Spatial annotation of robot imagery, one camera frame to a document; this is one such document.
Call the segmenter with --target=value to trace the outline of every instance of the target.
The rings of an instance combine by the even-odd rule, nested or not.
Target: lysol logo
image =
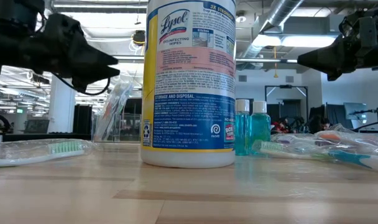
[[[225,126],[225,140],[226,141],[234,140],[233,124],[228,124]]]
[[[161,24],[162,31],[160,33],[163,36],[160,38],[160,43],[171,35],[180,34],[187,31],[189,13],[190,11],[188,9],[178,9],[171,12],[163,19]]]

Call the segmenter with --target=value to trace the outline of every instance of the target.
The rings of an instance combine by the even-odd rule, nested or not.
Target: pillar
[[[66,86],[57,77],[52,77],[49,133],[72,133],[75,114],[76,91]]]
[[[23,134],[25,122],[27,121],[27,107],[16,108],[16,118],[14,121],[14,134]]]

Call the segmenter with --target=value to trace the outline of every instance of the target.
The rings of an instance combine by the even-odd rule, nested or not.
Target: recycling symbol
[[[144,126],[144,138],[148,139],[150,136],[150,128],[149,125]]]

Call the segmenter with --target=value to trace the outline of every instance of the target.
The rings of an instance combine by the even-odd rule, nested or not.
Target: white plastic canister
[[[235,0],[150,0],[141,158],[166,167],[234,162]]]

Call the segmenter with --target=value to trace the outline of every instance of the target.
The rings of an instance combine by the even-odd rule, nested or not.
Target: clear plastic packaging
[[[255,142],[252,150],[270,157],[340,161],[378,171],[378,136],[339,126],[315,135],[276,134],[272,142]]]
[[[89,154],[98,145],[78,139],[44,139],[0,143],[0,167],[21,166]]]
[[[126,105],[129,95],[133,89],[133,84],[119,82],[110,93],[104,108],[98,115],[96,121],[96,129],[94,132],[93,140],[96,142],[107,141],[112,128],[116,122],[116,116],[120,118],[120,114]]]

